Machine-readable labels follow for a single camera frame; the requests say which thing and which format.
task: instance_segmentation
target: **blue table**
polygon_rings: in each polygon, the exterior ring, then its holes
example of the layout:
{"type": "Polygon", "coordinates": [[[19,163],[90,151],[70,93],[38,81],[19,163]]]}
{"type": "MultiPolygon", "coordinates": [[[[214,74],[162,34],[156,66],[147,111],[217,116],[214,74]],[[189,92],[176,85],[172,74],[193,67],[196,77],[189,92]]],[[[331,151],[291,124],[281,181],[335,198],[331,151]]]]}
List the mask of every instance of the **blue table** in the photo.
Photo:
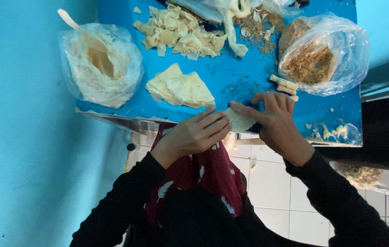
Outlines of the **blue table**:
{"type": "MultiPolygon", "coordinates": [[[[196,115],[203,109],[193,109],[187,106],[171,106],[166,102],[158,103],[150,97],[144,87],[148,80],[162,70],[165,70],[173,63],[178,63],[184,74],[196,71],[202,80],[207,84],[215,98],[217,110],[226,110],[228,102],[237,100],[248,104],[254,92],[274,91],[276,84],[269,82],[270,74],[277,75],[277,66],[275,65],[276,50],[272,54],[260,54],[257,47],[250,45],[249,41],[242,40],[239,36],[240,27],[236,25],[237,42],[244,43],[249,51],[246,56],[234,57],[234,53],[229,48],[228,43],[222,49],[223,55],[211,59],[210,57],[199,58],[197,61],[188,60],[180,54],[172,54],[172,49],[167,49],[165,58],[158,57],[157,51],[151,49],[144,50],[141,40],[144,35],[133,27],[136,20],[147,22],[149,18],[148,6],[154,6],[164,9],[155,0],[100,0],[99,1],[99,21],[101,23],[115,24],[127,28],[132,35],[133,41],[140,48],[143,55],[143,65],[145,74],[141,85],[135,95],[122,107],[112,109],[90,102],[77,101],[78,112],[109,115],[127,119],[141,119],[153,121],[172,121],[180,122],[196,115]],[[138,7],[142,14],[133,13],[132,10],[138,7]]],[[[308,6],[302,8],[305,16],[314,16],[331,11],[334,14],[357,22],[356,7],[353,0],[311,0],[308,6]]],[[[286,24],[293,18],[286,19],[286,24]]],[[[325,124],[329,131],[337,126],[350,123],[362,134],[362,113],[361,99],[359,97],[360,88],[328,96],[321,97],[310,95],[305,92],[298,92],[299,101],[295,105],[294,122],[300,132],[307,139],[312,139],[313,129],[317,129],[323,136],[323,126],[325,124]]],[[[356,140],[335,140],[329,137],[319,143],[328,143],[334,145],[362,146],[362,137],[356,137],[356,140]]]]}

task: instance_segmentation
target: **bag of ground nuts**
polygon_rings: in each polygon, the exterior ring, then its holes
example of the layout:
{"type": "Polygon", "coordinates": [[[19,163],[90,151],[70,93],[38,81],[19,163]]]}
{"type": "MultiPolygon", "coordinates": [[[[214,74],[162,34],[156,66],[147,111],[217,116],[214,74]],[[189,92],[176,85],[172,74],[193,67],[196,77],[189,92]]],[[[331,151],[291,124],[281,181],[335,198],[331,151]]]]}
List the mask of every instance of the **bag of ground nuts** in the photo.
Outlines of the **bag of ground nuts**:
{"type": "Polygon", "coordinates": [[[367,76],[367,33],[333,13],[293,20],[283,31],[278,50],[280,76],[310,94],[346,92],[367,76]]]}

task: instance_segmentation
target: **white tiled floor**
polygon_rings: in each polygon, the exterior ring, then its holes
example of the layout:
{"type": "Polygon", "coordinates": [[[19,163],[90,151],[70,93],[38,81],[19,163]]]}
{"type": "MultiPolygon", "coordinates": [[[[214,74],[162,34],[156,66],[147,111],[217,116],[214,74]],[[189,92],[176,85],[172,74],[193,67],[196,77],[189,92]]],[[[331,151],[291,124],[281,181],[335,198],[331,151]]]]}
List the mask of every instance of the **white tiled floor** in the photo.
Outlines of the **white tiled floor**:
{"type": "MultiPolygon", "coordinates": [[[[243,134],[241,138],[258,138],[258,135],[243,134]]],[[[142,146],[132,153],[135,158],[129,159],[130,165],[134,165],[134,160],[140,160],[149,149],[142,146]]],[[[245,175],[255,213],[266,227],[291,240],[328,245],[329,238],[334,236],[334,227],[310,205],[307,187],[285,171],[280,155],[266,145],[236,145],[228,154],[245,175]],[[251,169],[253,164],[257,164],[254,170],[251,169]]],[[[384,220],[385,196],[370,190],[359,189],[358,193],[384,220]]],[[[389,225],[389,198],[386,201],[386,215],[389,225]]]]}

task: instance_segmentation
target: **scattered crumbs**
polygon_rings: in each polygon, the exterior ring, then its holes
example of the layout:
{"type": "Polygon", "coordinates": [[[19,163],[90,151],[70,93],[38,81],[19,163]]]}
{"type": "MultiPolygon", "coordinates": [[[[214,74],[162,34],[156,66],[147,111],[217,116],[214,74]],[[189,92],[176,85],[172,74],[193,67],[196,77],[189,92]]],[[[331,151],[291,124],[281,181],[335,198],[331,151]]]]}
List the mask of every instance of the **scattered crumbs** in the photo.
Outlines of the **scattered crumbs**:
{"type": "Polygon", "coordinates": [[[265,40],[265,32],[272,26],[275,31],[281,33],[284,30],[284,19],[278,14],[270,13],[261,9],[257,15],[263,16],[261,22],[254,20],[250,14],[245,18],[234,19],[234,22],[241,27],[241,38],[246,39],[251,45],[257,46],[261,54],[271,54],[275,48],[275,42],[265,40]]]}
{"type": "Polygon", "coordinates": [[[137,14],[141,14],[141,9],[139,9],[138,7],[135,7],[135,8],[133,8],[133,12],[137,13],[137,14]]]}

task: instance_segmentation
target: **plastic bag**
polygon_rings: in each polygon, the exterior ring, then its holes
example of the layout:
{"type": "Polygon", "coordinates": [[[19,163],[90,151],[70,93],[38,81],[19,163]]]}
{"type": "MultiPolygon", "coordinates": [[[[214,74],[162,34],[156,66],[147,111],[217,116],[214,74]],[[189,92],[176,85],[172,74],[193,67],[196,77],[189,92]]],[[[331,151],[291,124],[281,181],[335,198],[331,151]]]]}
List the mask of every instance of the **plastic bag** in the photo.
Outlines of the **plastic bag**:
{"type": "Polygon", "coordinates": [[[278,46],[279,75],[297,82],[301,91],[329,96],[356,87],[367,76],[367,33],[333,13],[296,18],[278,46]]]}
{"type": "Polygon", "coordinates": [[[283,17],[292,17],[303,12],[295,6],[290,6],[295,0],[261,0],[261,3],[267,11],[283,17]]]}
{"type": "Polygon", "coordinates": [[[80,31],[61,32],[67,88],[77,99],[119,108],[132,98],[142,78],[141,52],[122,27],[99,23],[81,27],[103,42],[108,52],[89,48],[80,31]]]}
{"type": "Polygon", "coordinates": [[[331,162],[333,168],[356,188],[389,195],[389,170],[331,162]]]}

